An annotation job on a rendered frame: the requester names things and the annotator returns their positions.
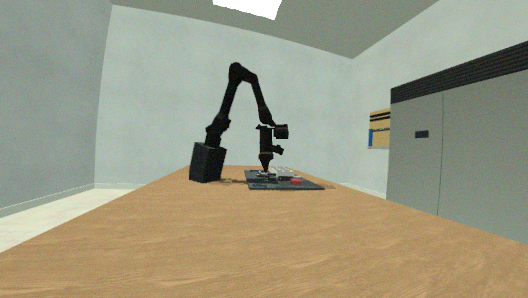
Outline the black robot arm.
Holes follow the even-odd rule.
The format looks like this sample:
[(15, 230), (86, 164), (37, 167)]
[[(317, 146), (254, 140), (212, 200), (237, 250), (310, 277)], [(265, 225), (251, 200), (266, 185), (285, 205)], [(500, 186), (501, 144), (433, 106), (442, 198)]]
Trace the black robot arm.
[[(242, 76), (246, 78), (243, 78)], [(270, 123), (271, 127), (276, 126), (275, 128), (267, 128), (267, 126), (261, 126), (260, 124), (258, 124), (256, 129), (260, 130), (260, 139), (272, 139), (272, 129), (274, 129), (274, 137), (276, 137), (276, 139), (288, 139), (288, 124), (276, 125), (275, 122), (272, 120), (272, 115), (264, 101), (257, 75), (252, 73), (245, 67), (241, 66), (240, 63), (234, 62), (231, 63), (229, 67), (228, 79), (229, 82), (221, 104), (220, 111), (215, 116), (212, 124), (205, 128), (207, 134), (205, 138), (205, 143), (203, 145), (213, 148), (218, 148), (220, 146), (221, 135), (229, 128), (229, 125), (231, 123), (231, 120), (229, 119), (229, 112), (234, 100), (237, 87), (242, 81), (250, 83), (252, 86), (258, 105), (258, 114), (261, 123), (265, 125)], [(250, 81), (248, 79), (250, 79)], [(226, 120), (226, 118), (229, 120)]]

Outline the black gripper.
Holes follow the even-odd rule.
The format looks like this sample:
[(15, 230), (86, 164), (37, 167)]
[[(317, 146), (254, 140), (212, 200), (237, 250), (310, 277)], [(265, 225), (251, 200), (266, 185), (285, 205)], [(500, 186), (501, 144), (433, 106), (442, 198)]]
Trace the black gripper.
[(269, 162), (274, 159), (274, 154), (270, 152), (272, 139), (260, 139), (260, 153), (258, 159), (263, 166), (265, 172), (268, 171)]

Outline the white divided parts tray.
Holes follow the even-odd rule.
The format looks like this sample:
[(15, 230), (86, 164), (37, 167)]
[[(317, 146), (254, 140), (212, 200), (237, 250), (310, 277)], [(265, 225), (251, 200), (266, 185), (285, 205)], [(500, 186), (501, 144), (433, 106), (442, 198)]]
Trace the white divided parts tray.
[[(280, 169), (279, 169), (280, 168)], [(294, 176), (295, 172), (285, 167), (269, 167), (270, 173), (276, 173), (277, 176)]]

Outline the salmon-red block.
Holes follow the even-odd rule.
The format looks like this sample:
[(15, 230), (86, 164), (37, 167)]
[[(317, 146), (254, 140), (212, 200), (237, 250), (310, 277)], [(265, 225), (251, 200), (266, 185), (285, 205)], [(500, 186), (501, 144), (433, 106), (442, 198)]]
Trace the salmon-red block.
[(290, 183), (292, 185), (302, 185), (302, 181), (300, 179), (290, 178)]

